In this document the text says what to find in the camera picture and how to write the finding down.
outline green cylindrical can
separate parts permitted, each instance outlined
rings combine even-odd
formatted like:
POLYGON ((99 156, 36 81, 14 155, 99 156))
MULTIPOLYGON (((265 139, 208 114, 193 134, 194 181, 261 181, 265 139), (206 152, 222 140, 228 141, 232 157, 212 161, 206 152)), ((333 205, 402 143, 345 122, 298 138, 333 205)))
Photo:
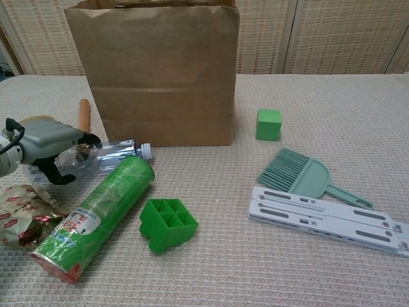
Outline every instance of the green cylindrical can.
POLYGON ((154 176, 142 159, 126 157, 30 256, 61 280, 77 282, 154 176))

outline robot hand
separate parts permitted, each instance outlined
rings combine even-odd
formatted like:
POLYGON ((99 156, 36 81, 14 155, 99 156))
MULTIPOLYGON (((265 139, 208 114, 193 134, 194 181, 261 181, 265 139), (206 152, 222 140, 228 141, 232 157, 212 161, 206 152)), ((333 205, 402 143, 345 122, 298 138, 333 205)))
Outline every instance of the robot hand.
POLYGON ((61 176, 54 161, 61 152, 80 144, 102 146, 98 136, 48 116, 28 118, 20 123, 7 118, 6 128, 0 135, 0 177, 15 171, 19 163, 31 164, 37 166, 51 183, 69 184, 75 176, 61 176))

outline snack wrapper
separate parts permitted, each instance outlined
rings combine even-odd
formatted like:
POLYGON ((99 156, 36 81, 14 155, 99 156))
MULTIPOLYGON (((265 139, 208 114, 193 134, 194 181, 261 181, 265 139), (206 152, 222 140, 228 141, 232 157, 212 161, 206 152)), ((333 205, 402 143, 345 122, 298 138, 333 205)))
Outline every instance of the snack wrapper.
POLYGON ((0 242, 34 249, 67 215, 41 187, 9 187, 0 194, 0 242))

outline dustpan handle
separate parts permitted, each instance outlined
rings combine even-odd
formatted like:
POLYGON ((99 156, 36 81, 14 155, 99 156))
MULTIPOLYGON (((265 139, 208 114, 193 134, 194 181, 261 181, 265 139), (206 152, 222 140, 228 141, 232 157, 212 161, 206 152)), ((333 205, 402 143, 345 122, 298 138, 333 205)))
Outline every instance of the dustpan handle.
POLYGON ((342 190, 340 187, 337 187, 333 184, 329 184, 327 186, 327 188, 325 189, 325 193, 332 197, 335 197, 337 200, 344 201, 353 207, 359 207, 368 210, 375 209, 375 206, 369 200, 361 198, 348 191, 342 190))

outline black cable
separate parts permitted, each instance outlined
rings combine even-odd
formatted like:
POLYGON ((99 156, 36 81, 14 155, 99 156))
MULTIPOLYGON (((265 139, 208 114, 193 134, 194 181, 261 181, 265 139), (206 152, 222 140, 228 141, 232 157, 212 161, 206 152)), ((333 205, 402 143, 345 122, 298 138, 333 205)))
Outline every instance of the black cable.
POLYGON ((6 130, 8 132, 17 130, 20 133, 19 133, 19 136, 17 136, 17 138, 15 138, 12 142, 10 142, 10 144, 7 144, 2 150, 0 150, 0 155, 6 153, 8 150, 13 148, 14 146, 17 146, 20 140, 23 138, 24 132, 25 132, 25 128, 11 118, 6 119, 6 130))

